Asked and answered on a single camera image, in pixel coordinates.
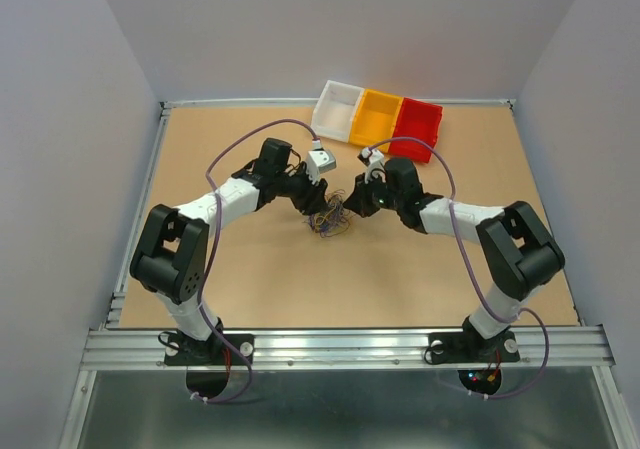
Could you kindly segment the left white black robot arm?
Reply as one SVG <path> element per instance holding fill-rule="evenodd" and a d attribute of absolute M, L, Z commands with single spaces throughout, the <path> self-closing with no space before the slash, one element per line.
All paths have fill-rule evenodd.
<path fill-rule="evenodd" d="M 276 198 L 289 199 L 304 216 L 327 208 L 328 187 L 322 177 L 336 168 L 333 154 L 318 140 L 306 158 L 289 165 L 292 145 L 266 139 L 258 157 L 219 187 L 178 207 L 154 206 L 145 221 L 130 263 L 130 275 L 165 305 L 188 339 L 188 351 L 199 362 L 215 361 L 222 351 L 220 319 L 203 301 L 205 282 L 217 252 L 221 230 Z"/>

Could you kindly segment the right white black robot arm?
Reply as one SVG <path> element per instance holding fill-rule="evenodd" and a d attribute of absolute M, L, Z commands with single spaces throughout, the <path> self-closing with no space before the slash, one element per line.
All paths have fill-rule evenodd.
<path fill-rule="evenodd" d="M 427 235 L 451 236 L 457 245 L 481 247 L 492 285 L 476 292 L 479 307 L 458 333 L 435 335 L 425 351 L 429 364 L 481 362 L 503 351 L 510 326 L 538 289 L 565 265 L 565 256 L 532 206 L 464 204 L 424 191 L 414 163 L 385 159 L 378 150 L 359 156 L 366 167 L 344 206 L 362 218 L 381 209 L 395 212 L 403 225 Z"/>

